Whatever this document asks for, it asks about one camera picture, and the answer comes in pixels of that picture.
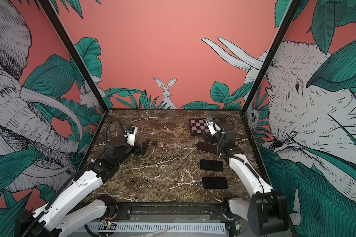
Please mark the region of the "blue edged smartphone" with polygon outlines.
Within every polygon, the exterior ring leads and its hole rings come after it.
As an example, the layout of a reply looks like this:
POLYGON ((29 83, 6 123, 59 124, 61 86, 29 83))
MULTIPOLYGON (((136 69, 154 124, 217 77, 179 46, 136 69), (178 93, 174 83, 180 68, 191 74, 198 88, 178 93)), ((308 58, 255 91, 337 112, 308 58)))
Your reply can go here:
POLYGON ((217 154, 217 146, 205 142, 198 142, 196 149, 206 153, 217 154))

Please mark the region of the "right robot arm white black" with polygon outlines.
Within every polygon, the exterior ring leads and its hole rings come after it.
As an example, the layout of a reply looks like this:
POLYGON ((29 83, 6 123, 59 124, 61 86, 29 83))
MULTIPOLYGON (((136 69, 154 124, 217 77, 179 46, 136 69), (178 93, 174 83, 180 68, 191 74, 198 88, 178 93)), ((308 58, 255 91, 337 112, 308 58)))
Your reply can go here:
POLYGON ((282 191, 275 190, 252 167, 246 155, 235 142, 233 123, 206 118, 209 132, 217 144, 217 155, 237 174, 250 196, 228 200, 232 214, 248 221, 256 236, 266 236, 289 228, 287 200, 282 191))

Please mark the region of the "pink edged smartphone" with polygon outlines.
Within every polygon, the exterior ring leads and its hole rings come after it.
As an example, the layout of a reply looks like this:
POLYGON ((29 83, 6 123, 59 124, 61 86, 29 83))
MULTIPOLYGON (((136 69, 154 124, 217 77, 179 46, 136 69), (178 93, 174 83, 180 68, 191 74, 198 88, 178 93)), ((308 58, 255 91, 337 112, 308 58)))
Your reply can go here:
POLYGON ((227 178, 226 177, 203 177, 202 187, 203 189, 206 190, 228 189, 227 178))

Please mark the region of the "black smartphone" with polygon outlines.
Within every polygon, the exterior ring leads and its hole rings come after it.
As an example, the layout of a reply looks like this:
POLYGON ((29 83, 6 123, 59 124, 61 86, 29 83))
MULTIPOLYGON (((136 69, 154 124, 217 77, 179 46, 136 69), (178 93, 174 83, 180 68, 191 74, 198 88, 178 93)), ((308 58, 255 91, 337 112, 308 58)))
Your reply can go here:
POLYGON ((216 160, 200 160, 200 169, 206 171, 223 172, 223 162, 216 160))

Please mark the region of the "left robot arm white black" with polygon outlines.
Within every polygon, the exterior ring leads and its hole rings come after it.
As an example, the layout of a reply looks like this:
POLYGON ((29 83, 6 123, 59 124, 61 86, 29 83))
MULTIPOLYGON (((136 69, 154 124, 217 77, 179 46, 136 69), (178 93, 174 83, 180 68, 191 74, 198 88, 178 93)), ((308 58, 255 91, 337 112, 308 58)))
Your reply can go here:
POLYGON ((130 155, 145 155, 149 140, 136 145, 136 126, 128 126, 122 135, 105 141, 99 157, 69 178, 56 195, 34 212, 24 211, 15 222, 16 237, 67 237, 91 221, 103 218, 106 225, 120 213, 117 201, 108 194, 100 195, 90 204, 73 208, 92 191, 111 179, 130 155))

